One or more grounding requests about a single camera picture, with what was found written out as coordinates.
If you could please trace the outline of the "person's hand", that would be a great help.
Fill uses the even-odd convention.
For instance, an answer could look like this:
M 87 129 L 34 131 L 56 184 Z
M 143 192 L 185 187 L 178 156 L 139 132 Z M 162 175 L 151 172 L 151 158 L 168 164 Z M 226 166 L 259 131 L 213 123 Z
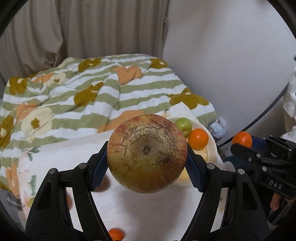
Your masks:
M 270 208 L 272 211 L 276 211 L 279 208 L 281 199 L 282 197 L 279 194 L 273 194 L 273 198 L 270 203 Z

